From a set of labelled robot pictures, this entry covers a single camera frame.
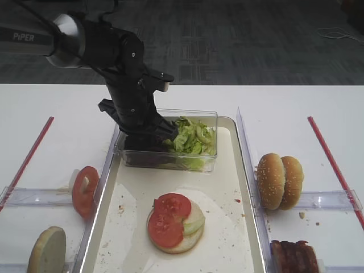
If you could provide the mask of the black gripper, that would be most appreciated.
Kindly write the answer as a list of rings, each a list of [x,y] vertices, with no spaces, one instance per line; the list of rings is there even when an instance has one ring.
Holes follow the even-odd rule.
[[[121,131],[129,134],[125,138],[125,150],[166,152],[163,140],[175,140],[179,131],[156,112],[153,95],[147,89],[145,80],[121,76],[111,77],[105,82],[111,99],[103,99],[98,108]]]

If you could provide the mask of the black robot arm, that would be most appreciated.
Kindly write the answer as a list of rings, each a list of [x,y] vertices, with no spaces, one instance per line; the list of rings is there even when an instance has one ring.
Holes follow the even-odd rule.
[[[98,107],[129,136],[174,140],[177,127],[156,109],[154,93],[166,92],[174,77],[144,63],[144,43],[131,31],[83,13],[47,20],[34,9],[34,20],[1,19],[1,52],[44,56],[58,68],[87,68],[105,80],[110,99]]]

